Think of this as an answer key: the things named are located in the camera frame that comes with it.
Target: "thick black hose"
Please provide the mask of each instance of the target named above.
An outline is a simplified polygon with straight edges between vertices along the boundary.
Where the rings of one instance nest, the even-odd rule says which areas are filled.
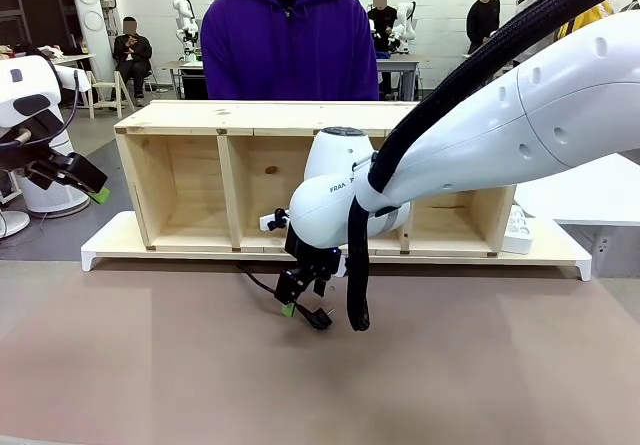
[[[420,136],[471,95],[487,77],[557,28],[603,0],[539,0],[499,29],[487,44],[454,70],[393,130],[378,152],[369,183],[380,193],[400,160]],[[369,214],[354,199],[349,212],[347,313],[354,330],[369,328],[367,284]]]

